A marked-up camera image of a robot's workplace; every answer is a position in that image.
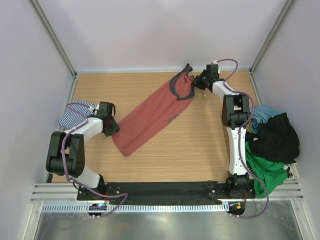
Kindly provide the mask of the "red tank top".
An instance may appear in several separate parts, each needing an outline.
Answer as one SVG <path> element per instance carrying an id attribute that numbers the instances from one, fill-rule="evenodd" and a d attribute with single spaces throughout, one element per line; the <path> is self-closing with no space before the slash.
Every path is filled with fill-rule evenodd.
<path id="1" fill-rule="evenodd" d="M 195 96 L 192 70 L 186 64 L 118 123 L 112 140 L 123 156 L 133 154 L 187 109 Z"/>

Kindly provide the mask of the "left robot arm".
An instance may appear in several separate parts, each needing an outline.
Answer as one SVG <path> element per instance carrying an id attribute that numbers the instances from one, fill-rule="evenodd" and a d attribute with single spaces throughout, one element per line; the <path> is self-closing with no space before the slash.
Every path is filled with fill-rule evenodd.
<path id="1" fill-rule="evenodd" d="M 98 105 L 90 105 L 74 101 L 66 105 L 79 120 L 74 121 L 65 114 L 62 122 L 68 124 L 66 131 L 55 131 L 50 137 L 46 170 L 47 172 L 65 176 L 84 189 L 93 199 L 101 200 L 106 194 L 102 175 L 86 167 L 85 144 L 95 135 L 106 137 L 120 130 L 115 121 L 116 106 L 111 102 L 101 101 Z"/>

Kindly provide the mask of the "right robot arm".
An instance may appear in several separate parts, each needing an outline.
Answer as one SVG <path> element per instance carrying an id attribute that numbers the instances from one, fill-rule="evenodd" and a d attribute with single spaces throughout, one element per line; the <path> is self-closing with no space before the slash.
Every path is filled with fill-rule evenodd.
<path id="1" fill-rule="evenodd" d="M 226 127 L 229 140 L 229 168 L 225 192 L 231 198 L 241 198 L 250 188 L 250 174 L 246 164 L 245 137 L 250 121 L 251 97 L 234 90 L 226 79 L 220 77 L 219 61 L 207 64 L 206 69 L 195 77 L 193 85 L 222 99 L 221 121 Z"/>

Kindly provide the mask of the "blue white striped tank top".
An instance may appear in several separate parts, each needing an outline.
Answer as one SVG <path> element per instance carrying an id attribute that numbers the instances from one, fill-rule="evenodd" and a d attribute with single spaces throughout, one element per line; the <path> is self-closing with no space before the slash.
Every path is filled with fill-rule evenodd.
<path id="1" fill-rule="evenodd" d="M 88 110 L 88 107 L 95 107 L 96 105 L 98 104 L 75 99 L 72 103 L 68 104 L 67 110 L 59 119 L 57 124 L 64 129 L 73 129 L 82 124 L 86 117 L 93 114 Z"/>

